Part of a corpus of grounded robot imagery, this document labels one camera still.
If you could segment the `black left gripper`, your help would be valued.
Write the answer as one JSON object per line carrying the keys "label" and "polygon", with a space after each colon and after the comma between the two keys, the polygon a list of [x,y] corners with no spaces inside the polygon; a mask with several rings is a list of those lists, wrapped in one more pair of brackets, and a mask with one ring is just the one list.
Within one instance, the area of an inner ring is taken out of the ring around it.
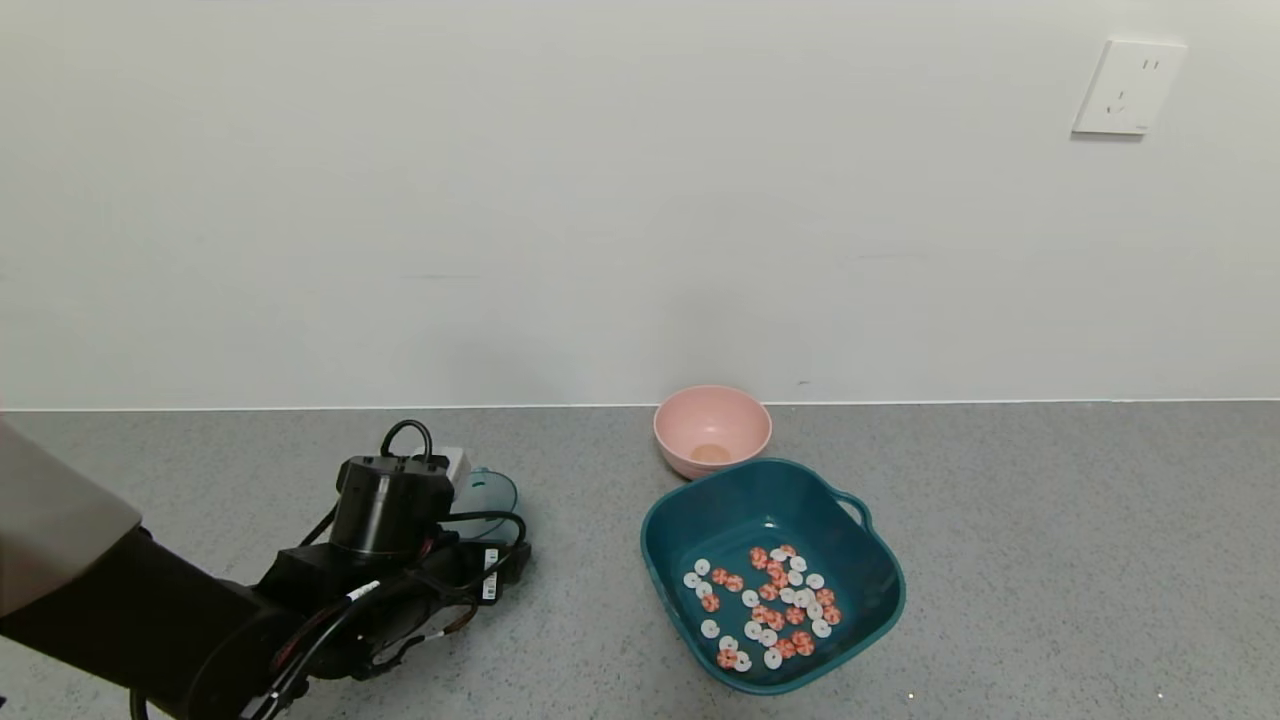
{"label": "black left gripper", "polygon": [[531,556],[530,542],[461,541],[431,552],[431,582],[447,605],[493,605],[500,597],[503,575],[509,568],[524,569]]}

